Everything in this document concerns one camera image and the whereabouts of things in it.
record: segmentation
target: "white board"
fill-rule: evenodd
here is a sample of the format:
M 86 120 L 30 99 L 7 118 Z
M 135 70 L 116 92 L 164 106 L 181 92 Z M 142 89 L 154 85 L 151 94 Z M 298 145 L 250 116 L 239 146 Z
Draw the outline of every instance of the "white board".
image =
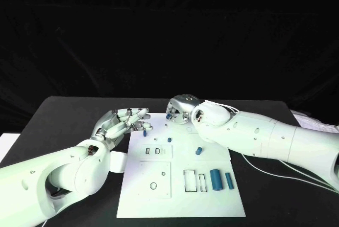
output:
M 131 133 L 116 218 L 243 217 L 227 150 L 200 139 L 191 123 L 177 125 L 165 121 L 164 113 L 151 113 L 146 122 L 154 127 L 146 136 L 142 132 Z M 200 155 L 194 154 L 197 147 L 203 149 Z M 220 171 L 220 191 L 211 190 L 211 169 Z M 182 170 L 194 171 L 195 192 L 184 192 Z M 226 172 L 233 190 L 227 189 Z M 198 174 L 204 175 L 201 189 Z

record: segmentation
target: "robotic hand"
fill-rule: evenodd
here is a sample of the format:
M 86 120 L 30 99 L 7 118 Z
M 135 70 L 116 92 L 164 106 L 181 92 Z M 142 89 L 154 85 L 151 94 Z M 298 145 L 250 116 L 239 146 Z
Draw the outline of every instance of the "robotic hand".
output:
M 149 131 L 148 109 L 109 111 L 90 139 L 76 146 L 0 169 L 0 226 L 35 226 L 93 194 L 109 171 L 109 150 L 123 133 Z
M 178 124 L 190 120 L 204 141 L 243 155 L 302 167 L 339 192 L 339 134 L 291 126 L 210 101 L 201 103 L 187 94 L 170 100 L 165 114 Z

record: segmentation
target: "white robotic arm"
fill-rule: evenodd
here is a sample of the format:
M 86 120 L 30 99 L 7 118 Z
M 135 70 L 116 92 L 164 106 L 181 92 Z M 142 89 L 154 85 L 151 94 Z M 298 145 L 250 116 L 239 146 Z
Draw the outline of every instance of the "white robotic arm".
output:
M 90 139 L 76 146 L 0 169 L 0 226 L 35 226 L 93 194 L 109 171 L 109 150 L 123 133 L 148 131 L 148 109 L 109 111 Z
M 339 134 L 291 126 L 191 95 L 175 96 L 167 120 L 191 120 L 201 139 L 247 156 L 278 159 L 311 171 L 339 191 Z

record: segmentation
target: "black backdrop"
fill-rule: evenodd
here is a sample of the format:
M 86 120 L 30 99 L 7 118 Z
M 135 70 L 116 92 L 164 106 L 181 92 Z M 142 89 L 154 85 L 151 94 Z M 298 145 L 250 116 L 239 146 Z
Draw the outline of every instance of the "black backdrop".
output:
M 0 0 L 0 132 L 50 95 L 281 100 L 337 124 L 328 0 Z

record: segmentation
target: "rectangular hole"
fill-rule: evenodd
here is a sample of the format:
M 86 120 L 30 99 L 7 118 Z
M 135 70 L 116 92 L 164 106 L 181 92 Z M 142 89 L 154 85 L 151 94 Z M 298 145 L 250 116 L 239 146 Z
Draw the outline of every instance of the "rectangular hole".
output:
M 206 192 L 206 180 L 204 180 L 204 174 L 198 174 L 198 181 L 200 181 L 200 192 Z
M 182 170 L 184 192 L 195 192 L 195 171 Z

